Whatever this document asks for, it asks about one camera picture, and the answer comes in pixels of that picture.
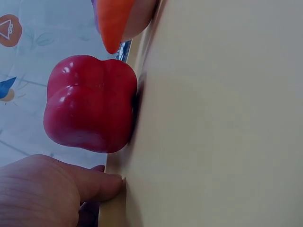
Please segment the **bell pepper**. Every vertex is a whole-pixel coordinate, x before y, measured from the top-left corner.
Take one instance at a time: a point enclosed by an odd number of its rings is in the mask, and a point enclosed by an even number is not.
[[[131,136],[136,91],[136,75],[126,63],[69,57],[55,66],[48,81],[45,132],[64,146],[119,151]]]

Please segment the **human hand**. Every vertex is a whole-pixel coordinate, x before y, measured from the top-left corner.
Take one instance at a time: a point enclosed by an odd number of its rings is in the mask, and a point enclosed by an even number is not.
[[[96,226],[99,202],[122,186],[121,176],[103,171],[104,166],[89,170],[43,155],[0,168],[0,226]]]

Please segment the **light blue tablecloth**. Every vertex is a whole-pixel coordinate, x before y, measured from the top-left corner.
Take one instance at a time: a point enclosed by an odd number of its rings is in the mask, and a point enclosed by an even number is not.
[[[23,31],[16,46],[0,44],[0,82],[17,77],[14,99],[0,101],[0,166],[31,154],[85,167],[104,163],[105,155],[59,146],[43,129],[46,84],[55,64],[76,54],[113,58],[96,31],[91,0],[1,0],[0,17],[7,14],[19,18]]]

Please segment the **orange circle print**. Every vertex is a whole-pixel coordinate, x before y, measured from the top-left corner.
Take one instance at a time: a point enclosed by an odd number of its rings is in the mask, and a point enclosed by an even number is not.
[[[18,17],[7,14],[0,17],[0,44],[6,47],[16,46],[22,34]]]

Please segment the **blue leaf print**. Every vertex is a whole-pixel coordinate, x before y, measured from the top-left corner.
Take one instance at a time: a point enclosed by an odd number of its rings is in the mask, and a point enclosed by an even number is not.
[[[34,40],[35,37],[35,32],[33,31],[33,29],[31,29],[30,27],[25,27],[24,28],[24,34],[25,36],[30,39],[31,41]]]
[[[51,32],[46,32],[41,34],[37,39],[36,39],[36,44],[38,46],[47,46],[55,41],[54,34]]]
[[[0,98],[5,98],[8,95],[9,89],[13,86],[17,77],[0,82]]]

